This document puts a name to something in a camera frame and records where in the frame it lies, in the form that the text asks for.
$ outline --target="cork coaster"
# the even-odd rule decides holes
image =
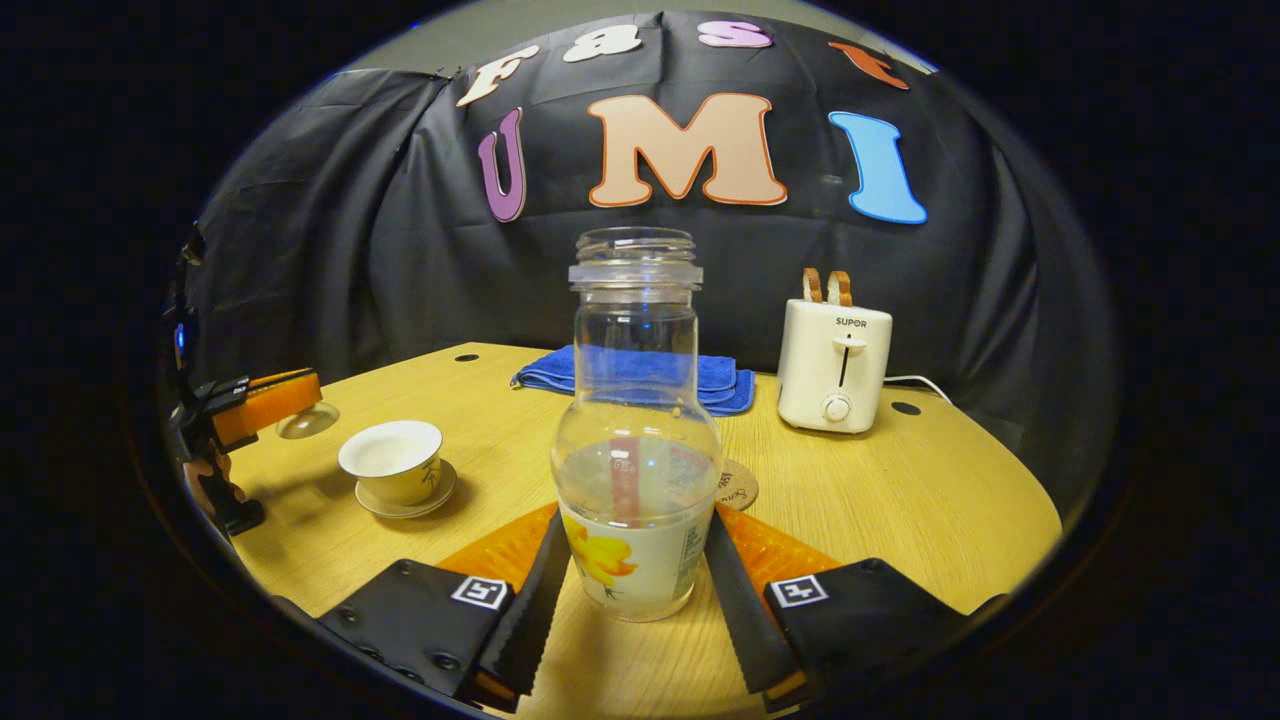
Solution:
[[[716,501],[733,510],[746,510],[760,495],[760,484],[755,475],[740,462],[724,459],[719,484],[716,486]]]

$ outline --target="yellow flower print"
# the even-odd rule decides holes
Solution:
[[[573,551],[584,573],[613,587],[613,578],[630,575],[637,565],[623,562],[631,557],[631,546],[618,538],[588,537],[586,528],[564,515],[564,530],[568,534],[568,547]]]

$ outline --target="letter m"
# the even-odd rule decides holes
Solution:
[[[712,178],[703,184],[707,197],[732,205],[777,205],[787,199],[787,188],[769,164],[764,114],[771,108],[755,95],[718,92],[682,128],[643,95],[593,102],[586,111],[604,126],[604,172],[588,197],[600,208],[649,200],[653,186],[637,173],[643,155],[663,190],[680,200],[710,154]]]

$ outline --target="black cloth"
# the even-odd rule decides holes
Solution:
[[[773,46],[701,44],[696,26],[717,19],[753,22]],[[641,47],[562,60],[579,36],[618,23],[640,27]],[[829,41],[847,42],[724,13],[596,20],[512,47],[540,51],[465,108],[456,102],[475,68],[453,81],[333,76],[244,151],[200,218],[209,252],[188,281],[205,319],[197,378],[314,366],[334,382],[466,341],[556,348],[572,341],[566,273],[577,236],[675,227],[694,236],[705,269],[701,354],[774,370],[800,270],[846,270],[858,305],[893,315],[888,374],[934,380],[1065,514],[1106,457],[1117,402],[1112,319],[1088,238],[1034,154],[945,73],[886,58],[910,85],[896,90]],[[603,147],[591,102],[646,95],[687,126],[713,92],[772,104],[764,123],[783,204],[709,200],[710,159],[681,200],[640,163],[650,200],[590,204]],[[529,183],[522,214],[504,224],[476,149],[516,106]],[[850,206],[859,168],[832,111],[899,128],[925,223]],[[499,137],[499,168],[503,146]]]

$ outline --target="glass jar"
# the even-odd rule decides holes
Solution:
[[[575,396],[552,471],[582,587],[621,620],[689,601],[719,479],[719,428],[698,402],[692,259],[687,233],[607,228],[582,234],[568,273]]]

